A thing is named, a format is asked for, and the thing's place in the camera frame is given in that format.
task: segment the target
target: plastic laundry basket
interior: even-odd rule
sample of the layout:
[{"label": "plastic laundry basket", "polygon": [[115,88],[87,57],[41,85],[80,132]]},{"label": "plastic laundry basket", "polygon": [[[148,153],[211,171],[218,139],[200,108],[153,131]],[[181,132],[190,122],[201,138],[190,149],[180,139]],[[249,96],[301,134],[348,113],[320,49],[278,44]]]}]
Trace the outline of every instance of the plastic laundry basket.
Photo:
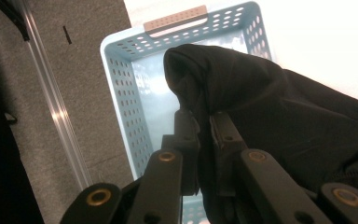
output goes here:
[{"label": "plastic laundry basket", "polygon": [[[197,7],[109,35],[103,66],[134,179],[143,175],[163,134],[173,134],[176,96],[164,76],[163,55],[185,43],[216,45],[271,59],[260,8],[255,2]],[[201,196],[185,197],[183,223],[206,219]]]}]

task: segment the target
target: gray floor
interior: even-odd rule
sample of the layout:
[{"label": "gray floor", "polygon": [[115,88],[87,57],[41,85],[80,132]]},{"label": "gray floor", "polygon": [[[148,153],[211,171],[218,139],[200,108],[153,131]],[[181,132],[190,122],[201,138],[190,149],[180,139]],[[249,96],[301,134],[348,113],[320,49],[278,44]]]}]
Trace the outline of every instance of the gray floor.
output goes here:
[{"label": "gray floor", "polygon": [[[130,28],[122,0],[29,0],[54,76],[94,183],[124,187],[130,166],[99,52],[104,37]],[[62,27],[65,26],[72,44]],[[0,11],[0,90],[46,223],[59,223],[79,192],[20,32]]]}]

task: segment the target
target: metal bolt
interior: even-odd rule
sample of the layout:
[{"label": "metal bolt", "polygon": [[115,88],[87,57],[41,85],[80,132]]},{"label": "metal bolt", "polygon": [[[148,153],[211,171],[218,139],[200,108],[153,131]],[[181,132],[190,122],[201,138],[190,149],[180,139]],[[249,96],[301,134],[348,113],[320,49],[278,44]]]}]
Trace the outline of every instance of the metal bolt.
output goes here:
[{"label": "metal bolt", "polygon": [[173,161],[175,159],[175,155],[171,152],[163,152],[158,155],[158,158],[161,161]]},{"label": "metal bolt", "polygon": [[333,189],[336,198],[346,205],[358,207],[358,195],[348,189]]},{"label": "metal bolt", "polygon": [[91,206],[99,206],[109,201],[112,193],[109,189],[96,189],[87,196],[87,204]]},{"label": "metal bolt", "polygon": [[261,152],[250,152],[248,155],[252,161],[261,162],[266,159],[266,155]]}]

